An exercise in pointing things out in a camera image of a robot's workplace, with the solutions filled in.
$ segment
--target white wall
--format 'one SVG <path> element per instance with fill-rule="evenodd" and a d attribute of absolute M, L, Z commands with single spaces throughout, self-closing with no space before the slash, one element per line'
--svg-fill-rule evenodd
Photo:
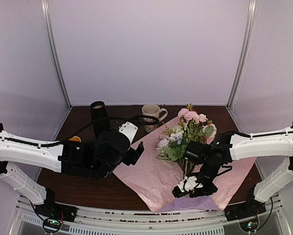
<path fill-rule="evenodd" d="M 291 126 L 293 121 L 293 1 L 259 1 L 247 67 L 233 114 L 244 132 Z M 265 176 L 282 157 L 258 159 Z M 293 183 L 280 192 L 293 230 Z"/>
<path fill-rule="evenodd" d="M 50 140 L 67 112 L 51 60 L 40 0 L 0 0 L 0 122 L 15 135 Z M 38 167 L 21 165 L 30 177 Z M 0 235 L 19 194 L 0 180 Z"/>
<path fill-rule="evenodd" d="M 248 0 L 52 0 L 73 105 L 227 104 Z"/>

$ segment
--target pink wrapping paper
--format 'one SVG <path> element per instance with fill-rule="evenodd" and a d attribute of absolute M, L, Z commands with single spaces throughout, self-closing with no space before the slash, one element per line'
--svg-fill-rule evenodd
<path fill-rule="evenodd" d="M 173 127 L 178 123 L 178 117 L 167 123 Z M 164 126 L 143 137 L 132 147 L 137 148 L 143 141 L 145 150 L 135 165 L 119 165 L 113 172 L 128 187 L 134 190 L 146 203 L 152 212 L 157 212 L 161 208 L 168 206 L 174 201 L 173 188 L 183 180 L 180 167 L 173 162 L 161 160 L 156 151 L 159 136 L 165 130 Z M 230 165 L 233 169 L 223 174 L 213 181 L 219 190 L 211 195 L 216 205 L 224 210 L 232 196 L 236 193 L 245 177 L 251 170 L 256 158 L 249 158 L 234 161 Z M 194 171 L 199 171 L 200 166 L 196 166 Z"/>

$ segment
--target bouquet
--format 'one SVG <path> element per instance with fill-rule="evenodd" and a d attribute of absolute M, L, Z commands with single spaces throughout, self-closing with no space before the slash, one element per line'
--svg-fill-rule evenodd
<path fill-rule="evenodd" d="M 173 128 L 166 126 L 164 136 L 160 138 L 156 150 L 163 160 L 176 162 L 184 176 L 189 175 L 194 164 L 183 158 L 187 144 L 190 141 L 206 143 L 216 135 L 216 126 L 206 115 L 198 114 L 192 104 L 187 105 L 178 113 L 179 123 Z"/>

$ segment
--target mug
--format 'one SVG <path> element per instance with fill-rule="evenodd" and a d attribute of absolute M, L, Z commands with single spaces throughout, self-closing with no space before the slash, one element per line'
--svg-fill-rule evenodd
<path fill-rule="evenodd" d="M 146 104 L 142 107 L 142 114 L 147 116 L 153 116 L 158 118 L 160 121 L 166 118 L 168 112 L 166 109 L 161 109 L 156 104 Z M 152 119 L 145 118 L 145 121 L 153 121 Z M 144 126 L 145 131 L 150 133 L 151 131 L 154 131 L 157 128 L 157 125 L 145 125 Z"/>

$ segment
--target table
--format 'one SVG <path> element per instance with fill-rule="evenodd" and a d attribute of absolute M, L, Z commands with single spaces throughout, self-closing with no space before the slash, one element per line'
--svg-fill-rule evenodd
<path fill-rule="evenodd" d="M 168 110 L 168 116 L 164 119 L 167 122 L 176 117 L 184 106 L 161 106 L 161 108 L 164 107 Z M 107 106 L 107 112 L 110 116 L 130 118 L 133 115 L 141 114 L 141 108 L 141 105 Z M 195 110 L 212 119 L 218 133 L 237 131 L 237 127 L 225 107 L 195 106 Z M 73 107 L 57 139 L 63 139 L 90 121 L 90 107 Z M 114 127 L 118 127 L 121 123 L 121 121 L 111 121 Z M 143 128 L 140 128 L 134 141 L 138 141 L 146 134 Z M 84 130 L 78 136 L 85 142 L 95 139 L 92 127 Z M 260 181 L 260 174 L 254 165 L 230 203 L 245 201 L 249 189 Z M 102 209 L 148 210 L 142 199 L 114 174 L 106 179 L 92 180 L 42 169 L 38 183 L 52 189 L 55 192 L 56 201 L 61 203 Z"/>

